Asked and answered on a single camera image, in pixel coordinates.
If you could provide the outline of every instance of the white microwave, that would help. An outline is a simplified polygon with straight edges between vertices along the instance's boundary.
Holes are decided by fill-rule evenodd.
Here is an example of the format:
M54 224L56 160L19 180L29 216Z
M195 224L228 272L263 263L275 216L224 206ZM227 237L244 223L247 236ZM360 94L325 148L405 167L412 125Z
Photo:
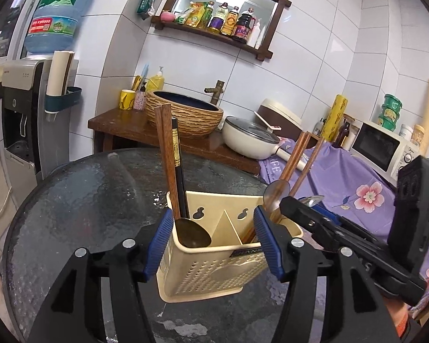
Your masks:
M362 123L349 151L394 186L399 170L420 155L418 146L371 121Z

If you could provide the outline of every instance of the green container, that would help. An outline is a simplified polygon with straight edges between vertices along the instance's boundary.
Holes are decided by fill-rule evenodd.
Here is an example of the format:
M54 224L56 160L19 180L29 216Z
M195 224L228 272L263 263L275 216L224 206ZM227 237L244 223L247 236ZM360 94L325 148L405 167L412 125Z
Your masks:
M400 114L398 111L395 111L392 108L389 108L388 106L383 104L382 105L382 112L380 113L380 116L387 118L389 121L393 122L395 125L397 120L400 117Z
M387 130L396 130L396 124L382 115L378 117L378 121L376 123L380 126L383 126Z
M402 109L402 102L391 94L385 95L385 101L383 102L383 105L387 106L390 109L393 109L397 113L399 113Z

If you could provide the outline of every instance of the pink bowl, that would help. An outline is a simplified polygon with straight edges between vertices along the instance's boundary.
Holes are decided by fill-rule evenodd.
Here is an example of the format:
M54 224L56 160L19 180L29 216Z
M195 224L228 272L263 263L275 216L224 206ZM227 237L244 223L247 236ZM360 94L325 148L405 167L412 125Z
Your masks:
M175 19L176 19L176 15L169 11L163 11L160 14L160 20L162 22L173 22Z

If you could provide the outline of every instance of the sink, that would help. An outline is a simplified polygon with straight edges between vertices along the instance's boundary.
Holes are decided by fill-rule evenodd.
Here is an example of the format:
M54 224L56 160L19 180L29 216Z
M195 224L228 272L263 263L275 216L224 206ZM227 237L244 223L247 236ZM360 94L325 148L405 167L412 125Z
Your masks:
M172 115L178 119L182 136L203 138L219 125L223 111L219 107L186 95L170 91L150 91L146 94L146 115L152 125L156 124L154 108L163 104L172 105Z

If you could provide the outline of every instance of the dispenser tap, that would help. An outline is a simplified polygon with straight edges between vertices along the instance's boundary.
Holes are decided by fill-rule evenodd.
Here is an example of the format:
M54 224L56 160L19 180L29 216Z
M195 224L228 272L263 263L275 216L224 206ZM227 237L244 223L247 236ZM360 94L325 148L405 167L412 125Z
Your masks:
M211 104L217 105L219 102L219 97L221 96L222 93L224 93L224 81L220 81L218 80L218 82L216 83L216 87L215 88L205 88L204 92L205 93L213 93L213 96L211 97Z

